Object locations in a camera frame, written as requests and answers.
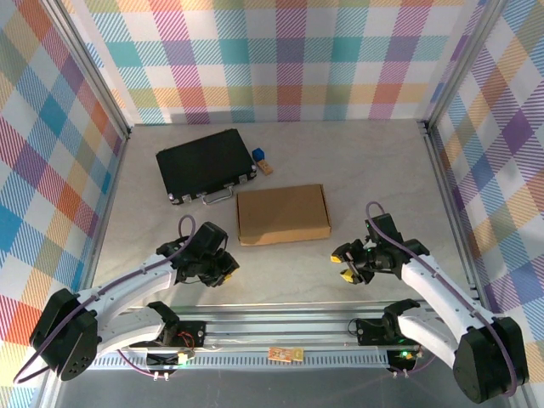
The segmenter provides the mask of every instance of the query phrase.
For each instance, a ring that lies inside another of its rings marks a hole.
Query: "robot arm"
[[[223,285],[239,268],[224,250],[227,238],[217,225],[204,223],[194,236],[160,246],[138,268],[121,277],[75,294],[67,289],[56,292],[31,334],[31,346],[40,350],[43,360],[63,381],[79,376],[97,356],[130,344],[183,346],[184,339],[178,337],[183,331],[181,322],[165,304],[154,302],[137,312],[121,313],[188,278],[210,287]]]
[[[418,240],[402,239],[390,214],[371,221],[366,221],[369,235],[365,243],[344,244],[331,255],[332,262],[348,265],[341,276],[357,285],[370,283],[375,273],[396,275],[439,316],[426,314],[411,299],[393,303],[382,318],[385,337],[408,337],[430,350],[454,371],[459,387],[477,403],[510,388],[515,392],[517,385],[527,383],[524,342],[516,322],[474,302],[441,270],[425,246]]]

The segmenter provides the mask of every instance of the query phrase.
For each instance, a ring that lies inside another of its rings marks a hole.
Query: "colorful plaid wall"
[[[422,116],[476,2],[65,0],[120,106],[149,124]]]
[[[122,139],[38,0],[0,0],[0,407],[48,297],[78,287]]]
[[[470,36],[473,35],[474,29],[480,23],[480,19],[484,12],[485,6],[488,3],[489,3],[489,0],[478,1],[478,5],[474,9],[473,15],[470,17],[470,21],[465,27],[465,31],[462,33],[461,39],[459,40],[459,43],[457,44],[455,51],[451,55],[450,62],[448,62],[448,65],[446,66],[444,73],[442,74],[442,77],[440,78],[440,82],[438,86],[436,87],[436,89],[434,90],[433,97],[431,98],[431,103],[427,107],[427,111],[425,112],[424,119],[428,119],[433,113],[434,107],[436,106],[436,102],[438,101],[440,95],[442,94],[442,91],[444,91],[445,85],[451,79],[453,72],[456,70],[457,62],[459,61],[459,59],[461,58],[461,56],[463,55],[465,51],[465,48],[468,44],[468,39],[470,38]]]
[[[441,158],[493,309],[544,403],[544,0],[510,0],[447,114]]]

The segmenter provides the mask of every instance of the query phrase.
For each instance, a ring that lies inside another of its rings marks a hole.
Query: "purple cable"
[[[436,355],[432,354],[431,358],[421,367],[414,368],[413,370],[408,371],[410,374],[416,374],[420,371],[425,370],[427,367],[431,365],[431,363],[436,359]]]
[[[161,265],[167,263],[168,261],[170,261],[173,257],[179,255],[187,247],[187,245],[189,245],[189,243],[192,241],[193,237],[195,236],[195,232],[196,232],[195,218],[192,215],[185,214],[182,218],[179,219],[179,223],[178,223],[179,236],[182,236],[181,235],[181,225],[186,219],[188,219],[191,222],[190,234],[189,234],[189,237],[187,238],[187,240],[185,240],[184,244],[182,246],[180,246],[180,248],[176,252],[174,252],[172,255],[170,255],[167,258],[164,258],[164,259],[162,259],[162,260],[160,260],[158,262],[155,262],[155,263],[153,263],[151,265],[146,266],[145,268],[135,270],[134,272],[131,272],[128,275],[124,275],[124,276],[112,281],[111,283],[109,283],[108,285],[106,285],[102,289],[100,289],[98,291],[98,294],[100,296],[102,296],[106,292],[108,292],[112,287],[120,285],[123,282],[128,281],[129,279],[132,279],[134,276],[141,275],[141,274],[145,273],[146,271],[148,271],[150,269],[156,268],[157,266],[161,266]],[[25,382],[31,380],[32,378],[37,377],[40,374],[43,374],[45,371],[47,371],[49,369],[49,367],[43,367],[41,370],[33,372],[31,375],[29,375],[27,377],[20,378],[20,376],[26,370],[28,370],[28,367],[30,367],[31,364],[34,361],[36,361],[36,359],[39,356],[42,355],[43,351],[48,347],[49,344],[51,344],[51,342],[54,340],[54,338],[57,337],[57,335],[60,333],[60,331],[65,328],[65,326],[68,324],[68,322],[75,315],[77,315],[81,310],[85,309],[89,304],[91,304],[96,299],[97,299],[96,296],[91,295],[89,297],[89,299],[87,299],[85,302],[81,303],[79,306],[77,306],[75,309],[73,309],[63,320],[60,321],[60,323],[53,329],[53,331],[51,331],[51,334],[49,334],[45,338],[45,340],[43,340],[42,345],[36,350],[36,353],[34,353],[32,355],[32,357],[21,367],[19,372],[15,375],[15,378],[14,378],[14,383],[15,384],[25,383]]]
[[[409,248],[407,248],[406,246],[398,243],[397,241],[389,238],[387,235],[385,235],[376,225],[376,223],[374,223],[374,221],[372,220],[372,217],[371,217],[371,206],[373,205],[376,205],[380,208],[380,210],[382,210],[382,214],[385,213],[385,211],[383,210],[383,207],[382,205],[377,202],[377,201],[371,201],[369,202],[368,204],[366,204],[366,217],[368,218],[368,222],[370,223],[370,225],[372,226],[372,228],[378,233],[378,235],[380,235],[385,241],[389,242],[390,244],[392,245],[395,245],[397,248],[399,248],[400,250],[406,252],[408,255],[410,255],[412,258],[414,258],[421,266],[423,266],[423,268],[425,268],[426,270],[428,270],[431,275],[436,278],[442,285],[444,285],[444,287],[453,295],[455,296],[455,298],[462,303],[462,305],[468,309],[469,312],[473,313],[474,316],[476,318],[478,318],[478,320],[480,320],[485,328],[490,332],[491,336],[495,339],[495,342],[497,344],[497,346],[499,346],[499,349],[501,350],[501,353],[502,353],[502,357],[504,358],[504,360],[506,361],[507,363],[507,367],[508,367],[508,372],[510,374],[510,381],[512,382],[512,387],[511,389],[509,389],[504,395],[506,397],[511,397],[513,396],[514,394],[516,394],[516,389],[518,388],[518,378],[516,376],[516,371],[515,369],[513,368],[513,362],[512,362],[512,359],[510,358],[510,355],[508,354],[508,351],[507,351],[507,348],[505,347],[504,343],[502,342],[501,338],[499,337],[499,335],[497,334],[497,332],[495,331],[495,329],[493,328],[493,326],[491,326],[488,321],[484,318],[484,316],[482,316],[480,314],[480,312],[475,309],[473,307],[472,304],[470,304],[469,302],[467,302],[464,297],[452,286],[450,285],[450,283],[448,283],[447,280],[444,279],[443,276],[441,276],[440,274],[437,273],[436,270],[434,270],[434,268],[429,265],[427,262],[425,262],[423,259],[421,259],[420,257],[418,257],[413,251],[411,251]]]
[[[131,368],[133,368],[134,370],[136,370],[137,372],[139,372],[140,374],[144,374],[145,376],[147,377],[153,377],[155,378],[155,374],[151,374],[150,372],[142,369],[142,368],[139,368],[137,365],[135,365],[131,360],[129,360],[127,358],[127,356],[125,354],[123,354],[123,352],[121,350],[117,350],[117,353],[119,353],[119,355],[121,356],[121,358],[125,361],[125,363],[127,363]]]

